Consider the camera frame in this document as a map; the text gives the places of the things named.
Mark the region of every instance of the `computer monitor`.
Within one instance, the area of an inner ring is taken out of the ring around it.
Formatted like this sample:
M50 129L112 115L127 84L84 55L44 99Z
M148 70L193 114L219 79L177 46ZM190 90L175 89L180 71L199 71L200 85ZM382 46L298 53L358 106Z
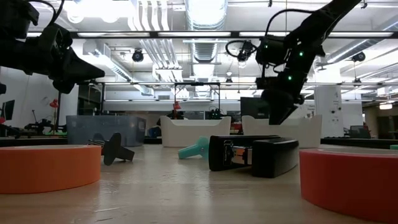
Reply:
M268 103L261 98L241 97L241 116L244 115L249 115L256 119L268 119Z
M4 102L1 106L0 117L5 118L7 121L12 120L12 114L14 112L15 100Z

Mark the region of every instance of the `teal plastic object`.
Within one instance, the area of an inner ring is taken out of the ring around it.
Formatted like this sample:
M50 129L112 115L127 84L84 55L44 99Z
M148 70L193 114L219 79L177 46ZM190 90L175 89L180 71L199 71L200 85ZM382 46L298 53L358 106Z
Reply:
M201 136L199 140L193 145L184 149L178 150L178 158L186 159L191 156L201 155L203 158L209 158L209 139Z

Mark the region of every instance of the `table surface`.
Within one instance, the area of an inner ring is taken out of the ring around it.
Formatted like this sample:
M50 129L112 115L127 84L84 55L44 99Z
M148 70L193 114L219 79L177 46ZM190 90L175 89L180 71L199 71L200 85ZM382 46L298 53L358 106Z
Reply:
M200 157L178 160L178 149L133 150L133 162L103 165L94 184L0 195L0 223L370 223L301 199L298 167L263 179L249 167L211 172Z

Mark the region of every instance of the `orange tape roll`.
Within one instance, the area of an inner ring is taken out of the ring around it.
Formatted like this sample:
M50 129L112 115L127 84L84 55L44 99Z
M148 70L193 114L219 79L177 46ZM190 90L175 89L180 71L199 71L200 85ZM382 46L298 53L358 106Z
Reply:
M398 223L398 152L300 151L302 197L319 207L375 222Z
M101 146L0 147L0 194L70 189L101 177Z

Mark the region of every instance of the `clear plastic bin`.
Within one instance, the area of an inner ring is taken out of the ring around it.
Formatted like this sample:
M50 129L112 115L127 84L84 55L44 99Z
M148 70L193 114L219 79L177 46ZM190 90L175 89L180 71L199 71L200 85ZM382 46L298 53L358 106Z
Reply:
M144 143L146 120L136 116L67 116L68 144L87 144L94 134L105 140L113 133L122 135L122 146L141 146Z

